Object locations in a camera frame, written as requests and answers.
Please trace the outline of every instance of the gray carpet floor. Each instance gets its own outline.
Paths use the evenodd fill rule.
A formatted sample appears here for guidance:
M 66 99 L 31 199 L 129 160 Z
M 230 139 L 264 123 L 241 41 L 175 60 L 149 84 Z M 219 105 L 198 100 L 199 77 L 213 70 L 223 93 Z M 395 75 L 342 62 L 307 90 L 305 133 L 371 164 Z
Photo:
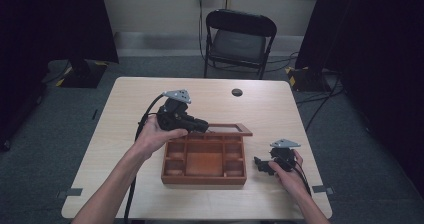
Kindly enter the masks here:
M 285 71 L 279 69 L 284 64 L 269 64 L 264 79 L 287 81 Z M 46 80 L 65 65 L 65 61 L 51 62 Z M 257 78 L 255 73 L 245 73 L 250 69 L 231 70 L 237 72 L 209 69 L 208 77 Z M 64 199 L 57 194 L 71 187 L 113 83 L 120 76 L 201 78 L 203 60 L 123 57 L 120 64 L 107 68 L 96 89 L 58 88 L 55 82 L 48 83 L 41 104 L 11 139 L 11 150 L 0 153 L 0 223 L 69 223 L 61 216 Z M 335 84 L 334 75 L 327 78 L 330 85 Z M 341 89 L 338 84 L 336 92 Z M 293 94 L 296 101 L 323 96 Z M 320 104 L 298 105 L 305 126 Z M 325 103 L 307 135 L 324 185 L 335 191 L 329 195 L 332 223 L 424 223 L 423 199 L 391 154 L 367 132 L 360 111 L 344 93 Z

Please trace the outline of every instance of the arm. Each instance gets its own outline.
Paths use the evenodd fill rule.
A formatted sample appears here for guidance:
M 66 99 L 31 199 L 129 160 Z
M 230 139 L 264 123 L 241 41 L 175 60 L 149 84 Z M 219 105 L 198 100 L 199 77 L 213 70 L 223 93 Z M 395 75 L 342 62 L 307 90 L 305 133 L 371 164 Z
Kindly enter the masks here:
M 294 150 L 297 163 L 302 166 L 303 158 Z M 323 224 L 330 223 L 314 202 L 312 197 L 306 191 L 306 188 L 295 171 L 286 172 L 281 167 L 273 162 L 269 162 L 269 166 L 276 172 L 278 182 L 290 193 L 300 208 L 305 221 L 308 224 Z
M 156 116 L 150 116 L 135 143 L 81 208 L 72 223 L 113 223 L 128 187 L 141 165 L 167 140 L 184 135 L 187 135 L 184 129 L 161 130 Z

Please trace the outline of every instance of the stand base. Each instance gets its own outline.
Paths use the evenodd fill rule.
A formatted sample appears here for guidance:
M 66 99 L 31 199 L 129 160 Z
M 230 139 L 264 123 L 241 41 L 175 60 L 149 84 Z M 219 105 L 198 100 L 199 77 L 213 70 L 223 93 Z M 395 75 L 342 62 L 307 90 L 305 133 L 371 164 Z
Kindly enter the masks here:
M 308 69 L 286 69 L 290 86 L 298 92 L 329 92 L 327 80 L 321 73 L 314 74 Z
M 56 86 L 65 88 L 97 88 L 107 65 L 97 65 L 94 62 L 87 62 L 90 68 L 90 74 L 87 76 L 80 76 L 75 73 L 71 68 L 62 80 Z

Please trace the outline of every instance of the wooden table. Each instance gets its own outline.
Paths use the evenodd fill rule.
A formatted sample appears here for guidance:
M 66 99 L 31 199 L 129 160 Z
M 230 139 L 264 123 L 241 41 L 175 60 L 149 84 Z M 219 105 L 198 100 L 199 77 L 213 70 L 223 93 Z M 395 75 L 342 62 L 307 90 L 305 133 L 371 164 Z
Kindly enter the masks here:
M 231 91 L 241 89 L 235 97 Z M 116 80 L 72 188 L 81 196 L 67 197 L 62 215 L 73 218 L 107 178 L 133 144 L 137 122 L 163 91 L 187 89 L 192 103 L 187 112 L 209 123 L 242 123 L 253 132 L 244 137 L 247 181 L 243 186 L 164 185 L 161 181 L 164 148 L 144 163 L 130 219 L 277 220 L 302 219 L 297 205 L 276 179 L 259 172 L 253 157 L 269 160 L 270 144 L 288 139 L 301 144 L 303 169 L 310 186 L 322 180 L 288 83 L 262 80 L 121 77 Z M 167 98 L 155 105 L 156 112 Z M 313 198 L 329 218 L 326 193 Z M 117 218 L 124 216 L 125 197 Z

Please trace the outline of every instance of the forearm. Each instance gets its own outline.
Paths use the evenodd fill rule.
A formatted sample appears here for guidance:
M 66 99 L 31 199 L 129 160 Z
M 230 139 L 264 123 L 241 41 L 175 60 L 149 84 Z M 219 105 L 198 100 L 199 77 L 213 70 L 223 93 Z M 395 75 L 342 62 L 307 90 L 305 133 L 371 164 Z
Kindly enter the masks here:
M 296 203 L 308 224 L 330 223 L 322 213 L 321 209 L 316 205 L 311 196 L 305 191 L 295 197 Z
M 140 151 L 131 147 L 72 223 L 113 223 L 128 187 L 144 161 Z

